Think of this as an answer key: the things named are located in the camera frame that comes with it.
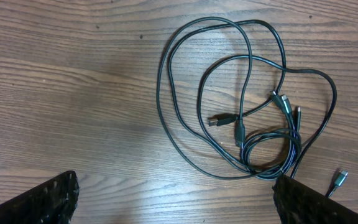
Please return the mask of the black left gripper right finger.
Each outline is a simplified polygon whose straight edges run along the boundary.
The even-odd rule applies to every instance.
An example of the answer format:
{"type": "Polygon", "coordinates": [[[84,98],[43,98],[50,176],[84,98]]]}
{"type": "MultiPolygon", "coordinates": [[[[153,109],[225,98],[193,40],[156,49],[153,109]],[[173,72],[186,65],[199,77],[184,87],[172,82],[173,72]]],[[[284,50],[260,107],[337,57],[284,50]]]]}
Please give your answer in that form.
{"type": "Polygon", "coordinates": [[[286,175],[273,191],[282,224],[358,224],[358,213],[286,175]]]}

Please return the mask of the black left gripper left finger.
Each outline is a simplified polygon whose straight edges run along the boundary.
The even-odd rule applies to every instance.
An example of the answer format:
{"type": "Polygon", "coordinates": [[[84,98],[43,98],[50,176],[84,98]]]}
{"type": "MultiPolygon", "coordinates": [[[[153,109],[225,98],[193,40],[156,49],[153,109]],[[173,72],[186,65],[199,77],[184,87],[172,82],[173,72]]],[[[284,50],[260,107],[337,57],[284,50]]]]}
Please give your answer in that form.
{"type": "Polygon", "coordinates": [[[68,170],[0,204],[0,223],[70,223],[80,187],[68,170]]]}

